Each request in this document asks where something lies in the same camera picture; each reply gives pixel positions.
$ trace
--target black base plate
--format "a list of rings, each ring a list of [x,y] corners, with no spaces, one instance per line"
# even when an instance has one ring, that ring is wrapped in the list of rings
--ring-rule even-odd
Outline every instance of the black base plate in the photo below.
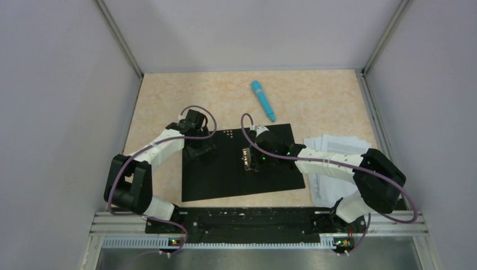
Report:
[[[285,144],[295,142],[290,124],[269,125],[267,128]],[[212,140],[217,149],[212,157],[190,160],[183,151],[182,201],[305,188],[299,171],[245,171],[242,149],[250,144],[242,130],[219,130]]]
[[[329,208],[180,208],[172,221],[183,225],[188,243],[317,243],[320,233],[335,233]],[[362,217],[351,226],[363,232]],[[181,233],[176,226],[148,219],[146,233]]]

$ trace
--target blue marker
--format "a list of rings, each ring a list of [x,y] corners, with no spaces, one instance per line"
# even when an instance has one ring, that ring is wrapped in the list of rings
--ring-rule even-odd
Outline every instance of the blue marker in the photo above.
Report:
[[[262,90],[262,86],[257,80],[254,80],[252,82],[252,90],[258,97],[258,100],[262,104],[263,110],[267,114],[268,118],[270,118],[272,122],[275,122],[275,114],[273,114],[272,106],[270,106],[270,103],[268,103],[268,100],[265,97],[265,93]]]

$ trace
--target metal edge strip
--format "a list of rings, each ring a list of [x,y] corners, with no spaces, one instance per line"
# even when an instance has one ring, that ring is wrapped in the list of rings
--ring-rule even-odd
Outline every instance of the metal edge strip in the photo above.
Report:
[[[128,142],[129,131],[131,131],[131,124],[133,123],[134,112],[136,111],[137,101],[139,99],[139,93],[141,91],[143,81],[144,81],[144,78],[139,78],[139,85],[137,87],[136,99],[134,100],[134,106],[133,106],[133,110],[131,112],[130,118],[128,118],[128,129],[126,130],[126,133],[124,135],[124,141],[122,143],[123,148],[121,149],[121,154],[124,154],[126,143]]]
[[[423,270],[442,270],[442,263],[430,236],[413,237],[416,253]]]
[[[103,249],[177,249],[170,246],[171,237],[166,236],[106,236]],[[333,237],[321,237],[317,243],[290,244],[228,244],[198,243],[185,244],[185,249],[335,249]]]
[[[136,59],[134,58],[133,53],[131,52],[131,49],[129,48],[128,44],[126,43],[126,40],[124,39],[123,35],[121,34],[121,31],[119,30],[118,26],[116,25],[111,13],[109,12],[106,4],[104,3],[104,0],[94,0],[94,3],[96,4],[96,7],[99,9],[101,16],[106,22],[106,25],[108,26],[109,30],[112,33],[112,36],[118,43],[119,48],[121,49],[124,57],[130,64],[130,66],[134,69],[134,72],[139,78],[144,77],[144,73],[141,71],[141,68],[139,67],[139,64],[137,64]]]
[[[368,112],[368,116],[371,122],[371,127],[376,137],[376,143],[378,148],[386,155],[391,161],[394,161],[391,144],[388,140],[388,135],[384,127],[384,121],[381,118],[379,110],[376,106],[375,98],[370,91],[370,86],[364,76],[363,72],[359,69],[355,69],[356,78],[358,79],[359,88],[363,96],[364,105]]]
[[[80,270],[95,270],[100,259],[101,248],[104,237],[101,235],[90,235],[86,248],[84,249],[83,260]]]
[[[389,38],[392,36],[394,33],[394,30],[396,29],[396,26],[399,24],[403,14],[407,10],[409,4],[412,2],[412,0],[401,0],[399,3],[398,8],[393,14],[393,17],[389,21],[386,29],[384,30],[381,38],[379,39],[378,43],[376,44],[376,47],[373,49],[370,58],[366,62],[363,68],[363,73],[364,75],[368,74],[373,67],[376,59],[378,58],[379,54],[383,51],[384,47],[388,43]]]

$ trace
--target white wall panel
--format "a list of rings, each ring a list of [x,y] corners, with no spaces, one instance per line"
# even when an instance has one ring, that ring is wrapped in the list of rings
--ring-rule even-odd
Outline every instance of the white wall panel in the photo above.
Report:
[[[93,1],[0,3],[0,269],[78,269],[137,95]]]
[[[399,0],[106,0],[142,71],[362,68]]]
[[[476,13],[474,0],[414,1],[370,74],[444,269],[475,269]]]

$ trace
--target metal frame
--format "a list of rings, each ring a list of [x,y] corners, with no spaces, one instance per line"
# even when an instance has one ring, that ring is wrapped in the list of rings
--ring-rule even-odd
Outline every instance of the metal frame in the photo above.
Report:
[[[123,154],[124,150],[126,149],[126,143],[128,141],[128,135],[129,135],[129,131],[131,129],[131,124],[133,123],[134,112],[136,111],[137,100],[139,99],[139,92],[141,90],[143,81],[144,81],[143,77],[139,78],[139,85],[137,87],[136,99],[134,101],[134,106],[133,106],[133,112],[131,113],[130,118],[128,119],[128,129],[125,132],[124,141],[123,141],[123,148],[121,149],[121,154]]]
[[[394,30],[396,29],[396,26],[402,19],[402,16],[404,15],[405,11],[407,10],[411,2],[412,0],[401,0],[401,2],[399,3],[398,8],[396,9],[393,17],[388,23],[388,26],[384,30],[376,47],[373,49],[370,58],[364,65],[364,68],[362,70],[364,75],[367,75],[370,72],[371,68],[373,67],[373,64],[375,63],[381,51],[383,51],[384,47],[388,43],[389,38],[392,36]]]
[[[142,84],[142,78],[144,73],[141,71],[138,66],[131,50],[129,49],[126,41],[124,40],[119,28],[113,20],[113,17],[109,13],[104,0],[94,0],[96,6],[98,7],[101,15],[105,19],[106,24],[111,30],[111,33],[115,40],[118,43],[124,57],[127,59],[131,67],[134,69],[138,77],[141,79],[139,88]],[[370,117],[371,126],[376,137],[376,142],[381,151],[391,160],[394,160],[393,150],[389,142],[389,137],[386,133],[385,124],[379,112],[376,100],[373,95],[373,91],[367,81],[367,75],[372,69],[374,63],[379,57],[381,51],[386,46],[389,38],[392,36],[392,33],[396,29],[397,24],[402,18],[402,15],[407,10],[410,5],[411,0],[402,0],[391,18],[389,25],[386,27],[385,31],[382,34],[379,42],[377,43],[375,49],[372,51],[370,58],[366,62],[365,66],[361,70],[355,70],[358,83],[362,92],[363,100],[366,105],[368,115]],[[395,211],[393,215],[398,216],[400,219],[410,219],[412,217],[411,211]],[[144,230],[146,226],[146,221],[140,217],[130,216],[130,217],[119,217],[112,216],[106,212],[96,213],[93,224],[89,233],[89,238],[87,246],[84,251],[83,261],[82,261],[82,270],[94,270],[97,267],[98,260],[100,258],[100,251],[103,246],[103,243],[108,243],[108,247],[114,247],[114,241],[111,240],[111,237],[121,237],[123,240],[127,239],[137,239],[141,237],[142,239],[158,239],[158,237],[168,237],[170,235],[146,235]],[[339,233],[328,233],[320,235],[323,238],[327,237],[342,237],[344,235]],[[431,238],[427,226],[425,224],[424,217],[422,213],[419,213],[419,218],[416,223],[413,224],[395,224],[389,222],[387,219],[378,215],[377,213],[372,214],[372,223],[370,231],[368,233],[369,237],[398,237],[398,236],[411,236],[413,238],[416,256],[421,263],[423,270],[440,270],[442,265],[439,261],[436,249],[432,244]],[[134,241],[129,242],[129,245],[135,246]],[[136,248],[147,248],[144,245],[136,245]],[[299,244],[294,245],[295,248],[320,248],[319,245],[314,246],[300,246]],[[203,246],[194,246],[187,245],[185,249],[189,248],[204,248]]]
[[[394,211],[391,216],[399,219],[410,219],[412,211]],[[429,232],[422,213],[412,224],[397,224],[389,222],[380,214],[371,214],[371,225],[366,237],[403,237],[411,236],[421,239],[422,245],[418,249],[425,253],[427,247],[425,241],[429,238]],[[108,212],[98,212],[94,216],[93,224],[89,233],[89,239],[81,270],[95,270],[100,258],[100,251],[105,248],[130,248],[130,249],[156,249],[164,248],[164,241],[170,237],[180,235],[159,234],[149,235],[145,233],[146,221],[139,216],[114,216]],[[333,237],[345,237],[343,233],[321,233],[321,243],[313,244],[289,244],[289,245],[227,245],[227,244],[185,244],[184,249],[329,249]]]
[[[113,17],[111,16],[111,13],[106,7],[106,4],[104,3],[104,0],[94,0],[94,3],[96,4],[96,7],[100,11],[103,19],[105,20],[106,25],[108,26],[109,30],[111,31],[112,36],[118,43],[119,48],[121,49],[124,58],[128,61],[130,66],[134,69],[134,72],[136,75],[142,79],[144,77],[144,73],[141,71],[141,68],[137,64],[136,59],[134,58],[133,53],[131,52],[131,49],[129,49],[128,44],[126,43],[123,35],[121,34],[121,31],[119,31],[118,26],[116,25]]]

